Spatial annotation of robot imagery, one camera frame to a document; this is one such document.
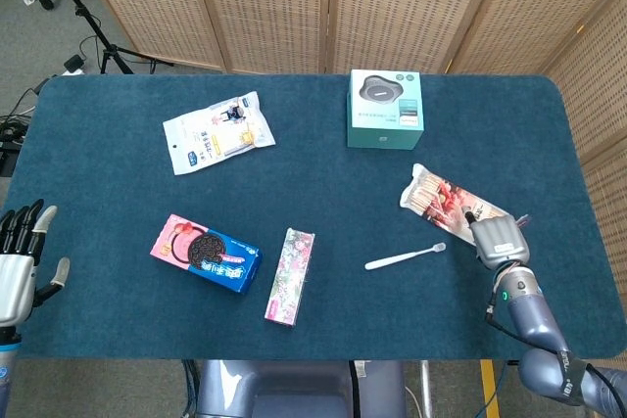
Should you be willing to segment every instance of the blue tablecloth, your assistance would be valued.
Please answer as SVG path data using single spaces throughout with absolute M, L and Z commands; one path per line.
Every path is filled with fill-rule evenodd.
M 492 274 L 466 243 L 399 208 L 423 163 L 515 215 L 571 347 L 625 346 L 568 122 L 541 76 L 425 75 L 414 151 L 346 147 L 348 77 L 82 76 L 42 91 L 6 207 L 59 206 L 40 284 L 63 255 L 66 289 L 23 326 L 36 356 L 196 358 L 518 357 L 483 321 Z M 174 176 L 162 122 L 257 90 L 276 146 Z M 245 296 L 149 256 L 176 213 L 265 258 Z M 316 234 L 295 328 L 264 320 L 288 227 Z M 366 272 L 371 259 L 445 241 L 441 254 Z M 499 316 L 506 321 L 506 309 Z

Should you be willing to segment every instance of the teal box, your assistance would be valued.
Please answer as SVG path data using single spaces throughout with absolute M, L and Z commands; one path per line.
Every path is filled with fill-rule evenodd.
M 424 131 L 420 74 L 352 70 L 347 98 L 349 147 L 415 147 Z

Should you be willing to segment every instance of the gray carpet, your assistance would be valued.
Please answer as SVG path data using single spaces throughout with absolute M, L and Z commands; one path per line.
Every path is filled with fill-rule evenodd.
M 53 73 L 62 73 L 63 62 L 78 54 L 79 42 L 92 34 L 85 20 L 74 15 L 71 0 L 53 2 L 55 9 L 47 12 L 38 3 L 26 6 L 23 0 L 0 0 L 0 115 L 8 113 L 28 87 Z M 100 0 L 83 2 L 102 20 L 111 41 L 129 46 Z M 85 72 L 97 72 L 93 39 L 84 43 L 83 51 L 87 57 Z M 146 64 L 131 66 L 136 72 L 148 71 Z M 113 63 L 108 71 L 119 72 Z M 208 72 L 158 66 L 157 73 Z M 35 97 L 28 94 L 20 111 L 35 104 Z M 88 111 L 89 104 L 84 106 Z M 8 183 L 8 179 L 0 178 L 0 202 L 4 202 Z M 45 307 L 35 315 L 45 315 Z M 407 384 L 419 398 L 417 371 L 415 363 L 406 365 Z M 478 361 L 431 363 L 431 388 L 434 416 L 473 417 L 483 403 Z M 165 360 L 25 359 L 18 364 L 13 392 L 10 418 L 175 417 L 180 416 L 186 401 L 180 363 Z M 585 416 L 581 409 L 570 409 L 526 392 L 514 368 L 499 394 L 499 403 L 501 416 L 507 418 Z M 409 397 L 408 410 L 410 416 L 417 416 Z

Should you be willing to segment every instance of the wheel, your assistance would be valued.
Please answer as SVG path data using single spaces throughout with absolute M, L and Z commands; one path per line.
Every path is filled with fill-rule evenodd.
M 39 0 L 39 3 L 45 10 L 52 10 L 55 8 L 55 4 L 52 3 L 52 0 Z

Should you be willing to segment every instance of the toothbrush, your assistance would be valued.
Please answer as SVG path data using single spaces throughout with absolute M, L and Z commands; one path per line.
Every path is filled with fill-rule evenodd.
M 435 253 L 442 252 L 443 250 L 446 249 L 446 247 L 447 247 L 447 244 L 445 244 L 444 242 L 440 242 L 439 244 L 435 244 L 433 247 L 427 250 L 421 250 L 419 252 L 410 252 L 408 254 L 388 256 L 387 258 L 376 259 L 375 261 L 370 261 L 366 263 L 365 269 L 369 271 L 371 269 L 382 268 L 383 266 L 398 263 L 399 261 L 414 258 L 415 256 L 428 254 L 430 252 L 435 252 Z

